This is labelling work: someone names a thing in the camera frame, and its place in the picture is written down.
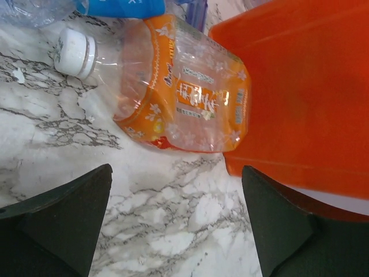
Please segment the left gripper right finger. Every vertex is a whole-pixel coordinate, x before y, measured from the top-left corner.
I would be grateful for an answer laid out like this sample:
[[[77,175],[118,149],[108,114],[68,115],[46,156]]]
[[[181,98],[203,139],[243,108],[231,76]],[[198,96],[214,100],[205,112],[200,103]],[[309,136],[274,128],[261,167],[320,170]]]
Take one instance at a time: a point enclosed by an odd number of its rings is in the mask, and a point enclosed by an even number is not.
[[[368,276],[368,216],[318,201],[251,166],[242,185],[263,276]]]

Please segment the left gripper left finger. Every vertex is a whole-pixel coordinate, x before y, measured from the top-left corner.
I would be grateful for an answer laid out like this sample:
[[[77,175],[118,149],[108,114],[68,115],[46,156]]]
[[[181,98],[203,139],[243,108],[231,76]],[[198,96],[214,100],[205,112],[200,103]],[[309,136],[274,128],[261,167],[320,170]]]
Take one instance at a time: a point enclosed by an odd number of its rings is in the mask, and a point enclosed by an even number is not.
[[[1,276],[88,276],[111,184],[104,164],[1,208]]]

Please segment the large crushed orange bottle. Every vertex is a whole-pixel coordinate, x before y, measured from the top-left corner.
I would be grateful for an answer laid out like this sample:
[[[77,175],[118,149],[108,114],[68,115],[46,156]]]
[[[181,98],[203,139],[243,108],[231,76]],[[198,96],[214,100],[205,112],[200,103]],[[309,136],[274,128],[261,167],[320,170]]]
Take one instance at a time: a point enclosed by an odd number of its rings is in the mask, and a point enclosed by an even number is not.
[[[247,133],[244,63],[173,14],[130,20],[105,43],[66,28],[54,66],[97,86],[103,109],[139,143],[229,152]]]

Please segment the orange plastic bin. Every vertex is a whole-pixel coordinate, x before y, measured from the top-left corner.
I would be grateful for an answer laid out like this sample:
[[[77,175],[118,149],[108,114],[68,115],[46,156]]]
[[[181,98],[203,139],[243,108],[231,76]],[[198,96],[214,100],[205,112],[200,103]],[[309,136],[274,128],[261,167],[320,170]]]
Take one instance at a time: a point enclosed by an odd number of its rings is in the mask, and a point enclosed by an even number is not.
[[[293,188],[368,199],[368,2],[270,1],[211,27],[251,76],[248,132],[227,152]]]

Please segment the blue label water bottle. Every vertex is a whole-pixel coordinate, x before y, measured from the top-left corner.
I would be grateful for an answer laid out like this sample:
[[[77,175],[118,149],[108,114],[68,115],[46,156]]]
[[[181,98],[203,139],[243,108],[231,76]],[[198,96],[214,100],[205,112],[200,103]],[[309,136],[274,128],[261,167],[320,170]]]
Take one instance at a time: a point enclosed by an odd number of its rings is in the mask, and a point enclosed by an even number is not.
[[[204,26],[207,1],[1,1],[1,23],[42,28],[73,12],[91,17],[147,19],[174,13],[181,5],[187,6],[188,23]]]

